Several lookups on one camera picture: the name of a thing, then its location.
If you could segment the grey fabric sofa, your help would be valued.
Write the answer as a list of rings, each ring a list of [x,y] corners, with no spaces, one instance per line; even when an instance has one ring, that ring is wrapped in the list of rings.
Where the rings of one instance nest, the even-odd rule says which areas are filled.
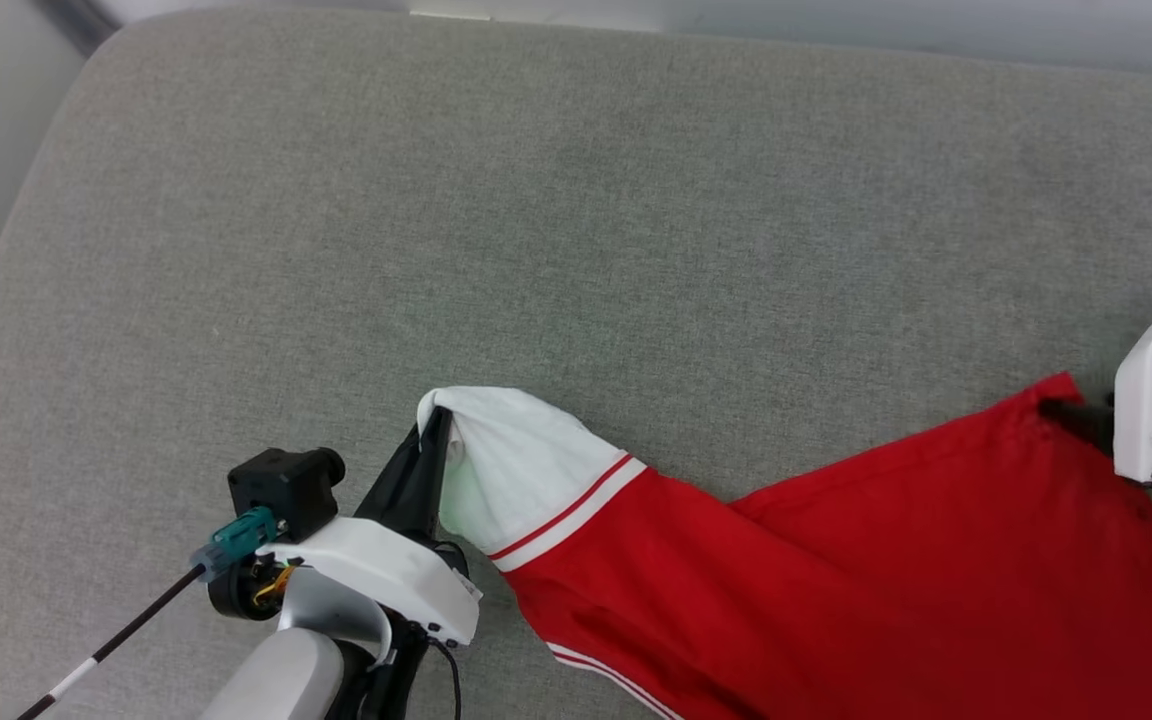
[[[0,236],[0,720],[185,571],[268,447],[364,495],[507,386],[723,500],[1152,323],[1152,76],[380,12],[161,15]]]

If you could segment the red basketball jersey garment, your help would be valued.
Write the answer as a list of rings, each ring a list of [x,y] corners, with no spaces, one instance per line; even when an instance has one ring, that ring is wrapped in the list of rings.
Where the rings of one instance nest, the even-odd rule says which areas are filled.
[[[450,414],[442,524],[559,664],[664,720],[1152,720],[1152,500],[1073,378],[730,503],[521,389]]]

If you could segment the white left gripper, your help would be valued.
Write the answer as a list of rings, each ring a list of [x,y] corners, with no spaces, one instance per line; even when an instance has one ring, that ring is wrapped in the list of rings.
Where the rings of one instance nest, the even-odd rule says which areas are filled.
[[[388,614],[396,612],[402,623],[416,624],[435,641],[472,642],[480,592],[434,551],[408,539],[435,537],[450,429],[450,411],[434,407],[422,442],[419,429],[411,429],[358,505],[356,518],[329,520],[306,541],[260,548],[279,562],[298,561],[285,588],[280,629],[303,628],[362,647],[394,647],[397,629]]]

